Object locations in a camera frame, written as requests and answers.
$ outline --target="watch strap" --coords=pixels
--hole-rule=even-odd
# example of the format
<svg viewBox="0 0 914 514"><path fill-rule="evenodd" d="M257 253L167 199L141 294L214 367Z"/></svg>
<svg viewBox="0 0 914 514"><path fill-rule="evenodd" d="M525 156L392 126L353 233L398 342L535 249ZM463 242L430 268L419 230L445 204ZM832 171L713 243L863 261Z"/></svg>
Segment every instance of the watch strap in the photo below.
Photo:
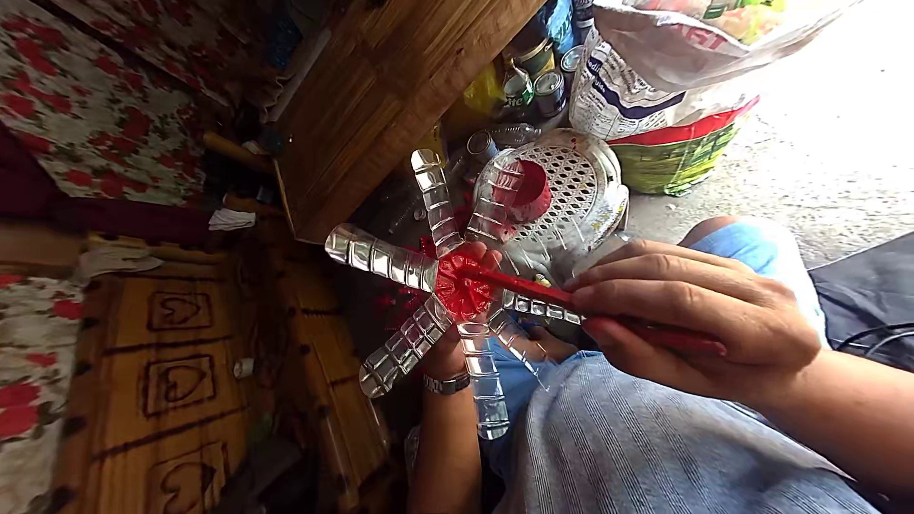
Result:
<svg viewBox="0 0 914 514"><path fill-rule="evenodd" d="M451 395L463 391L470 386L470 375L469 373L461 373L460 375L447 380L436 380L428 375L423 375L422 383L425 385L426 391L434 392L435 394Z"/></svg>

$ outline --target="plastic bottle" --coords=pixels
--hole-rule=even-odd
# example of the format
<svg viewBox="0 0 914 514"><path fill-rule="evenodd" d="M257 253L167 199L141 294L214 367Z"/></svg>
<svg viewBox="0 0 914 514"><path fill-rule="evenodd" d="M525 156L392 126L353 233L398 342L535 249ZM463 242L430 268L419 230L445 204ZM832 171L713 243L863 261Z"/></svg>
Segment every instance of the plastic bottle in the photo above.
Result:
<svg viewBox="0 0 914 514"><path fill-rule="evenodd" d="M499 148L517 147L537 139L543 131L530 123L503 123L485 130Z"/></svg>

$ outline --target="red paintbrush handle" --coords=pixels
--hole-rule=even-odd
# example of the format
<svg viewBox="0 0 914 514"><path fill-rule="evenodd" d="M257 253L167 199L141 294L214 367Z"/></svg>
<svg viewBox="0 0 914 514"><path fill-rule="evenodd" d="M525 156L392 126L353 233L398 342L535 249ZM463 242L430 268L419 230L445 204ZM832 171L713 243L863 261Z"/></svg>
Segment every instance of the red paintbrush handle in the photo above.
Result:
<svg viewBox="0 0 914 514"><path fill-rule="evenodd" d="M491 285L504 287L504 289L507 289L508 291L513 291L535 300L549 302L553 305L574 310L574 305L571 303L571 293L562 291L561 289L546 287L543 284L537 284L532 280L507 276L499 272L493 272L482 268L468 270L464 276L475 278Z"/></svg>
<svg viewBox="0 0 914 514"><path fill-rule="evenodd" d="M507 276L486 269L467 270L467 272L464 273L464 276L504 287L504 289L522 294L534 300L548 302L568 310L575 310L574 305L571 303L571 293L562 291L561 289L545 287L544 285L537 284L531 280ZM727 347L720 341L714 339L713 336L703 332L698 332L689 328L653 323L636 317L609 317L621 323L638 337L683 354L719 357L727 355Z"/></svg>

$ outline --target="floral fabric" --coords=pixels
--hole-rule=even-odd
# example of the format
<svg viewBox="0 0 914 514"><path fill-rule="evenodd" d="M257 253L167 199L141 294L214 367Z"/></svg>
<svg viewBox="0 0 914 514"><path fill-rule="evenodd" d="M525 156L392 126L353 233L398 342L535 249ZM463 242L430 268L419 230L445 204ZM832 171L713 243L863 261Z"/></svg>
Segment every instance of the floral fabric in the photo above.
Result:
<svg viewBox="0 0 914 514"><path fill-rule="evenodd" d="M248 56L251 33L228 1L52 0L160 70L230 106L223 70Z"/></svg>
<svg viewBox="0 0 914 514"><path fill-rule="evenodd" d="M0 2L0 118L72 197L193 207L198 109L27 0Z"/></svg>
<svg viewBox="0 0 914 514"><path fill-rule="evenodd" d="M78 286L0 274L0 512L38 512L58 454L82 312Z"/></svg>

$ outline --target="wooden table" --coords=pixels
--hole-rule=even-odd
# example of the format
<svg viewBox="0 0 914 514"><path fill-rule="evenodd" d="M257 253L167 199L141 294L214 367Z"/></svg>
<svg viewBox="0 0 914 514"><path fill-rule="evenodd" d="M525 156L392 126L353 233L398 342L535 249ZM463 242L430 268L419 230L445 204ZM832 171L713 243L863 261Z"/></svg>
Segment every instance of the wooden table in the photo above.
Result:
<svg viewBox="0 0 914 514"><path fill-rule="evenodd" d="M277 122L296 239L323 243L543 3L354 0Z"/></svg>

